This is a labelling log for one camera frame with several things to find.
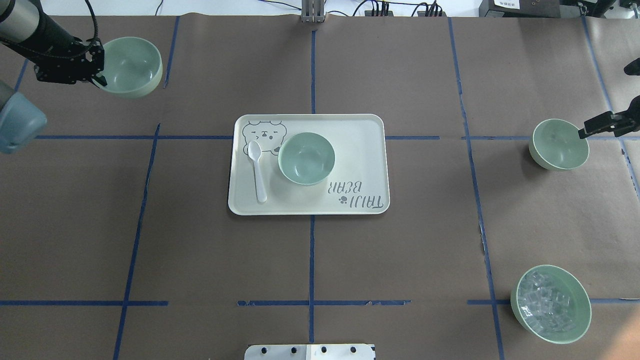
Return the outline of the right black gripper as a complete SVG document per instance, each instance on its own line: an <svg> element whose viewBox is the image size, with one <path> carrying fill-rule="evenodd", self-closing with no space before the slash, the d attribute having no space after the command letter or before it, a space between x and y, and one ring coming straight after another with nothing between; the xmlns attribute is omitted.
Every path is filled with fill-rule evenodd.
<svg viewBox="0 0 640 360"><path fill-rule="evenodd" d="M628 109L614 114L606 111L583 123L583 129L578 130L580 139L587 139L598 133L614 133L615 137L622 137L631 132L638 132L640 128L640 98L631 100Z"/></svg>

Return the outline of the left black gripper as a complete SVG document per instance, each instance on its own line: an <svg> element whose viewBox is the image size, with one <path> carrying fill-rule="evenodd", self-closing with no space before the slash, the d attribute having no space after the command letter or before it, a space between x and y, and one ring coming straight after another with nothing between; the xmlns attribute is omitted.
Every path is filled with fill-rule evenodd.
<svg viewBox="0 0 640 360"><path fill-rule="evenodd" d="M77 82L91 82L105 85L102 75L105 69L105 48L100 38L93 38L83 48L80 55L71 57L46 57L34 64L34 72L39 82L74 85Z"/></svg>

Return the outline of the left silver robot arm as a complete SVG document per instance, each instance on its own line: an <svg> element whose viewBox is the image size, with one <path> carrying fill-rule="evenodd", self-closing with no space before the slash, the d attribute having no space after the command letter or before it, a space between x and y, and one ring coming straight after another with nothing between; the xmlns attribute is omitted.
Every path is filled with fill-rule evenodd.
<svg viewBox="0 0 640 360"><path fill-rule="evenodd" d="M105 86L105 48L99 38L98 18L89 1L92 35L74 36L46 14L39 0L3 0L0 3L1 55L22 60L15 80L1 82L0 148L12 154L35 139L46 127L44 112L19 91L26 66L48 84L89 83Z"/></svg>

